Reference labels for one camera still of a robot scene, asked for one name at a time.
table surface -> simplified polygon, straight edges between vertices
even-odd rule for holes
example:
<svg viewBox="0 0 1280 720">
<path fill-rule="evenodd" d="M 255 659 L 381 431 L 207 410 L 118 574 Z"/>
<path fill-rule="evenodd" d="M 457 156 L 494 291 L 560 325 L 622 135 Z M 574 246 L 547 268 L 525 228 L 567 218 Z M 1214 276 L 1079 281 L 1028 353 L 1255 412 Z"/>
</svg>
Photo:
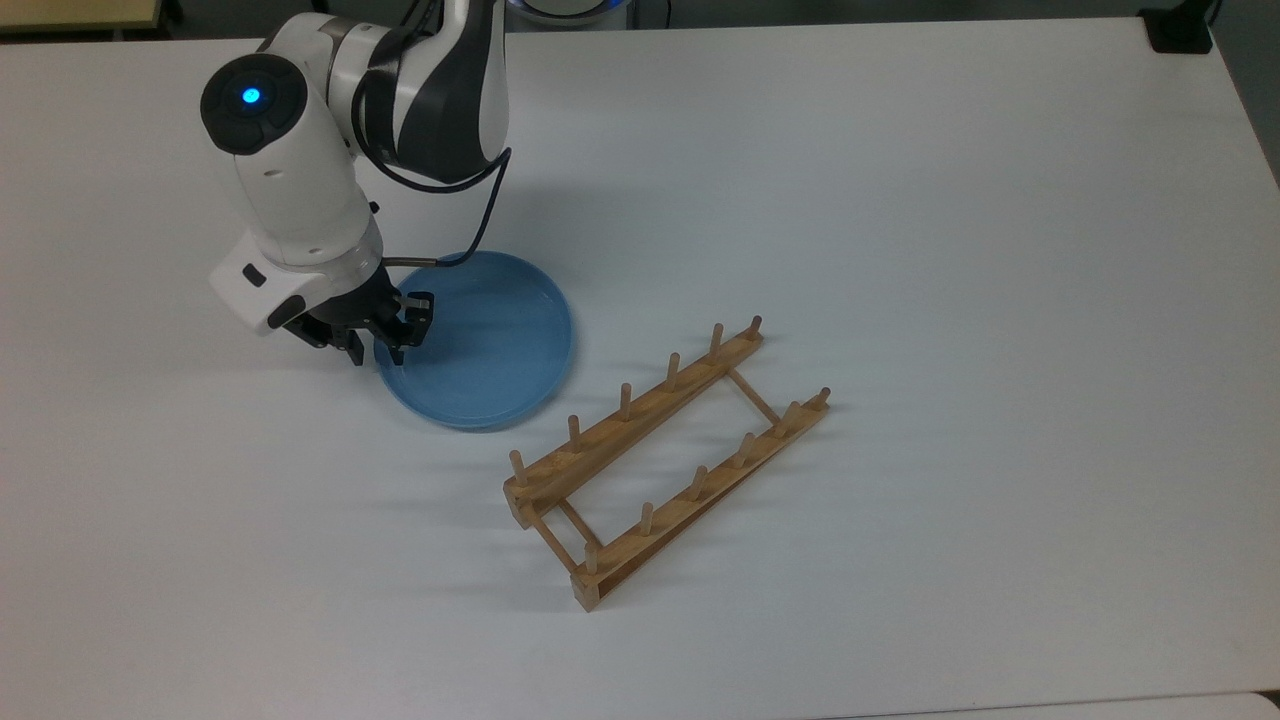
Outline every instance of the table surface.
<svg viewBox="0 0 1280 720">
<path fill-rule="evenodd" d="M 1280 192 L 1216 51 L 1133 19 L 521 35 L 486 246 L 563 288 L 529 421 L 253 337 L 205 79 L 0 47 L 0 715 L 828 717 L 1280 685 Z M 483 192 L 376 177 L 389 254 Z M 442 313 L 448 311 L 442 307 Z M 585 614 L 500 492 L 710 327 L 822 425 Z M 611 536 L 760 421 L 716 387 Z"/>
<path fill-rule="evenodd" d="M 155 27 L 160 0 L 5 0 L 0 32 Z"/>
</svg>

blue dish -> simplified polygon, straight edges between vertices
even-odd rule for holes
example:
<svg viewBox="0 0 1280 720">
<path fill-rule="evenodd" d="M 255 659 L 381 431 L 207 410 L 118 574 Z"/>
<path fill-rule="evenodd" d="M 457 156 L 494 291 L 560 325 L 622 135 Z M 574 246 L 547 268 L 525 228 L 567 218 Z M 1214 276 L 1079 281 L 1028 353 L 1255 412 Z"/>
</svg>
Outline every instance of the blue dish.
<svg viewBox="0 0 1280 720">
<path fill-rule="evenodd" d="M 431 329 L 403 365 L 381 345 L 374 356 L 392 395 L 428 420 L 497 429 L 536 410 L 568 374 L 568 302 L 525 260 L 479 251 L 456 268 L 416 270 L 399 290 L 435 295 Z"/>
</svg>

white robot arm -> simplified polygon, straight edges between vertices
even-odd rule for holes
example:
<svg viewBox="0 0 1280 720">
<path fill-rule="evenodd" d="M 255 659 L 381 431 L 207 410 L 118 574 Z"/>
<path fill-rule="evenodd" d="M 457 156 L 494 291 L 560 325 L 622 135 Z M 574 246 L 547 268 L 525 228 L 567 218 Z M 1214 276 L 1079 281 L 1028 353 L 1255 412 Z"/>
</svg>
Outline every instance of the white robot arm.
<svg viewBox="0 0 1280 720">
<path fill-rule="evenodd" d="M 471 250 L 438 264 L 470 256 L 511 155 L 500 1 L 445 0 L 439 32 L 426 37 L 306 13 L 210 78 L 201 119 L 247 224 L 210 282 L 257 333 L 283 327 L 357 365 L 356 329 L 397 364 L 402 347 L 422 342 L 431 297 L 402 297 L 392 284 L 352 163 L 362 152 L 428 192 L 466 190 L 497 172 Z M 392 167 L 449 184 L 416 183 Z"/>
</svg>

wooden peg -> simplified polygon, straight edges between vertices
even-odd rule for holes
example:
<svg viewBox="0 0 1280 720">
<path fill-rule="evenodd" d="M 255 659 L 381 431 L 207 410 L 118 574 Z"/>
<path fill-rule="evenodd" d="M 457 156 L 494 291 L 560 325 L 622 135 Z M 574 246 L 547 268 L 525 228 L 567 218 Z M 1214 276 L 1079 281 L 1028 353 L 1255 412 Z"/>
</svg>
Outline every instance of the wooden peg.
<svg viewBox="0 0 1280 720">
<path fill-rule="evenodd" d="M 800 416 L 800 404 L 792 402 L 787 406 L 787 411 L 782 414 L 782 419 L 778 424 L 773 425 L 773 437 L 787 437 L 791 432 L 791 424 L 796 421 Z"/>
<path fill-rule="evenodd" d="M 580 430 L 577 425 L 577 415 L 568 416 L 568 451 L 582 452 L 582 443 L 580 441 Z"/>
<path fill-rule="evenodd" d="M 622 383 L 622 401 L 618 402 L 618 414 L 623 420 L 631 419 L 631 383 Z"/>
<path fill-rule="evenodd" d="M 810 397 L 809 402 L 805 402 L 804 406 L 808 407 L 809 410 L 826 410 L 828 397 L 831 397 L 831 388 L 824 387 L 820 391 L 818 391 L 818 395 Z"/>
<path fill-rule="evenodd" d="M 707 352 L 707 359 L 714 363 L 719 357 L 719 341 L 724 337 L 724 325 L 716 323 L 712 329 L 712 348 Z"/>
<path fill-rule="evenodd" d="M 751 452 L 751 446 L 755 443 L 755 436 L 746 433 L 742 436 L 742 445 L 737 447 L 737 452 L 732 457 L 733 468 L 741 468 L 746 464 L 746 455 Z"/>
<path fill-rule="evenodd" d="M 680 354 L 672 352 L 667 360 L 667 382 L 662 383 L 662 392 L 676 392 L 676 373 L 680 372 Z"/>
<path fill-rule="evenodd" d="M 649 537 L 653 532 L 653 503 L 645 502 L 644 507 L 640 509 L 640 534 Z"/>
<path fill-rule="evenodd" d="M 689 495 L 694 496 L 694 500 L 703 498 L 703 484 L 707 480 L 707 465 L 699 465 L 698 471 L 694 473 L 694 482 L 689 483 Z"/>
<path fill-rule="evenodd" d="M 511 470 L 516 474 L 516 484 L 525 487 L 529 484 L 529 473 L 525 471 L 525 461 L 520 457 L 518 450 L 511 451 Z"/>
</svg>

